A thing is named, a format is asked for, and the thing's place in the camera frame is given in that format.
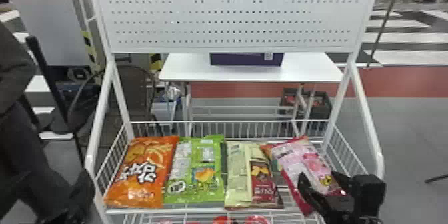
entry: wire basket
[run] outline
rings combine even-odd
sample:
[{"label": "wire basket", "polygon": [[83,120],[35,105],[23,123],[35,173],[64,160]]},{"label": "wire basket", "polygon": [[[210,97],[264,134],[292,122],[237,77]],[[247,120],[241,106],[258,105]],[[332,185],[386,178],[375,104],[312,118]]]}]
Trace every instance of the wire basket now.
[{"label": "wire basket", "polygon": [[[179,135],[202,137],[204,135],[223,134],[227,141],[252,141],[258,143],[279,143],[300,136],[299,127],[307,124],[306,135],[321,152],[332,169],[348,175],[367,173],[352,148],[336,128],[326,150],[322,150],[323,135],[327,121],[165,121],[132,122],[136,137]],[[128,138],[125,128],[118,132],[95,179],[102,195],[107,193],[127,150]],[[271,223],[322,223],[320,216],[312,214],[305,217],[289,193],[286,182],[279,172],[273,173],[284,202],[284,209],[245,209],[226,211],[223,203],[176,203],[164,204],[162,209],[120,209],[108,208],[106,214],[120,215],[123,223],[211,223],[219,215],[227,215],[238,223],[244,223],[250,215],[262,215]]]}]

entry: white floor stripe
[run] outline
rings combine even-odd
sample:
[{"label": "white floor stripe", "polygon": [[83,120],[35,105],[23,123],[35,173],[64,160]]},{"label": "white floor stripe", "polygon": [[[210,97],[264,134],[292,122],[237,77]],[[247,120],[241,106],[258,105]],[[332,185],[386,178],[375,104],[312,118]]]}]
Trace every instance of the white floor stripe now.
[{"label": "white floor stripe", "polygon": [[34,58],[33,52],[31,50],[28,50],[27,52],[28,52],[29,56],[31,56],[31,58],[34,60],[34,62],[36,62],[36,58]]},{"label": "white floor stripe", "polygon": [[20,43],[24,43],[25,38],[29,36],[29,33],[20,32],[20,33],[13,33],[13,35]]},{"label": "white floor stripe", "polygon": [[48,93],[50,88],[48,88],[47,82],[42,75],[35,75],[28,87],[25,90],[26,93]]},{"label": "white floor stripe", "polygon": [[0,21],[2,23],[5,23],[5,22],[8,22],[8,21],[13,20],[15,18],[18,18],[19,16],[20,16],[20,14],[19,14],[18,10],[8,11],[6,13],[0,14]]},{"label": "white floor stripe", "polygon": [[[370,20],[367,23],[368,27],[381,27],[383,21],[380,19]],[[386,27],[430,27],[422,22],[411,19],[392,19],[388,20]]]},{"label": "white floor stripe", "polygon": [[40,138],[43,140],[49,140],[49,139],[72,139],[73,135],[71,133],[65,134],[65,135],[58,135],[54,132],[42,132],[39,134]]},{"label": "white floor stripe", "polygon": [[422,11],[422,12],[448,21],[448,13],[446,13],[444,11],[430,10],[430,11]]},{"label": "white floor stripe", "polygon": [[[373,43],[378,33],[365,33],[363,42]],[[448,43],[448,33],[383,33],[382,43]]]},{"label": "white floor stripe", "polygon": [[[386,16],[386,10],[375,10],[372,11],[371,16]],[[389,17],[401,17],[401,14],[392,11]]]},{"label": "white floor stripe", "polygon": [[448,65],[448,51],[382,51],[373,56],[383,65]]},{"label": "white floor stripe", "polygon": [[35,114],[50,113],[55,107],[33,107]]}]

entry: black crate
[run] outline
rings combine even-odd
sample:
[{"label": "black crate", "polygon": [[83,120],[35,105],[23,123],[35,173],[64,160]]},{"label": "black crate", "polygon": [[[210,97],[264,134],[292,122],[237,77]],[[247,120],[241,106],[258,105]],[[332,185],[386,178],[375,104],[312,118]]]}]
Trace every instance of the black crate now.
[{"label": "black crate", "polygon": [[[297,92],[296,88],[284,88],[283,90],[283,96],[281,98],[280,105],[294,105],[295,101],[295,94]],[[308,103],[308,99],[311,95],[311,91],[302,91],[302,96],[305,99],[305,102]],[[311,113],[309,115],[309,119],[328,119],[330,117],[331,113],[331,101],[328,96],[328,93],[325,91],[316,91],[314,94],[314,101],[313,107],[311,108]],[[279,110],[279,114],[292,114],[293,110]],[[303,110],[302,106],[299,105],[299,108],[297,110],[296,119],[303,119],[305,115],[305,110]],[[312,130],[324,130],[326,128],[327,124],[322,124],[319,122],[312,122],[308,124],[308,128],[311,128]]]}]

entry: orange chip bag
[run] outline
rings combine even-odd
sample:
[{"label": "orange chip bag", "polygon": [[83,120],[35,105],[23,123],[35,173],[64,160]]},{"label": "orange chip bag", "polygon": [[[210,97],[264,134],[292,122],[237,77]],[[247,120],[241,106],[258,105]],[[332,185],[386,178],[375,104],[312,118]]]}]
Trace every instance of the orange chip bag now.
[{"label": "orange chip bag", "polygon": [[162,187],[171,170],[178,136],[131,140],[105,202],[117,207],[162,207]]}]

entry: white pegboard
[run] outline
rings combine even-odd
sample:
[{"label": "white pegboard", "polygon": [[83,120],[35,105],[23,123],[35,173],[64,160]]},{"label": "white pegboard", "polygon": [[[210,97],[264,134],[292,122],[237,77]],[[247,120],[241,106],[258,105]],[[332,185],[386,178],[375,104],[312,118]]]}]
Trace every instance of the white pegboard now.
[{"label": "white pegboard", "polygon": [[93,0],[112,52],[353,51],[373,0]]}]

